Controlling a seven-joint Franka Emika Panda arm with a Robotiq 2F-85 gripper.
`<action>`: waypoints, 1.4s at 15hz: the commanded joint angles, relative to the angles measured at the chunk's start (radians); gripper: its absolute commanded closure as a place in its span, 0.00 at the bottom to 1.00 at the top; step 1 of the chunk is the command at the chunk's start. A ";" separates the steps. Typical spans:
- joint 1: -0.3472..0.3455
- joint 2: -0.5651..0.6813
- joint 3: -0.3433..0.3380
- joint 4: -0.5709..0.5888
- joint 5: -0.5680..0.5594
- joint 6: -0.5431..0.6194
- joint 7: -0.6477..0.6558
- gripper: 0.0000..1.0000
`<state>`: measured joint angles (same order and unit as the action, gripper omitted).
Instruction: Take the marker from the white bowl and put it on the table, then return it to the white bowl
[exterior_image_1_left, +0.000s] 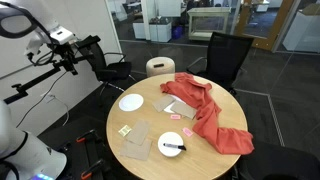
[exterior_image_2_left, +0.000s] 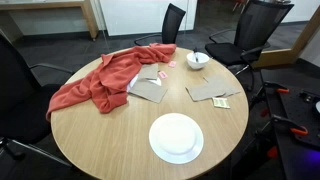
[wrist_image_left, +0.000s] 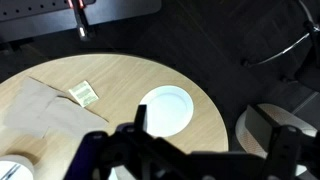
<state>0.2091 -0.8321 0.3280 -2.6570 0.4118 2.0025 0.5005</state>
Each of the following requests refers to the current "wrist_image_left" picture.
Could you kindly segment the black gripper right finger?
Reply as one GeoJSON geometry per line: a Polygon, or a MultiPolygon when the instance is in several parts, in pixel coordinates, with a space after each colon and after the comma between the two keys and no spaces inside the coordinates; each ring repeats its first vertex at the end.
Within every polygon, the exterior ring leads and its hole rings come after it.
{"type": "Polygon", "coordinates": [[[298,156],[300,130],[291,124],[279,124],[258,105],[247,107],[245,127],[267,154],[298,156]]]}

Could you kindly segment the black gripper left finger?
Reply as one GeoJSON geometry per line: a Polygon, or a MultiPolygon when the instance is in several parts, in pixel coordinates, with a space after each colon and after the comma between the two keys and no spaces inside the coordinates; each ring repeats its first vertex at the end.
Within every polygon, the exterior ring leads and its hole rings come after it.
{"type": "Polygon", "coordinates": [[[134,127],[138,130],[145,130],[146,122],[147,122],[147,106],[139,105],[136,112],[135,120],[134,120],[134,127]]]}

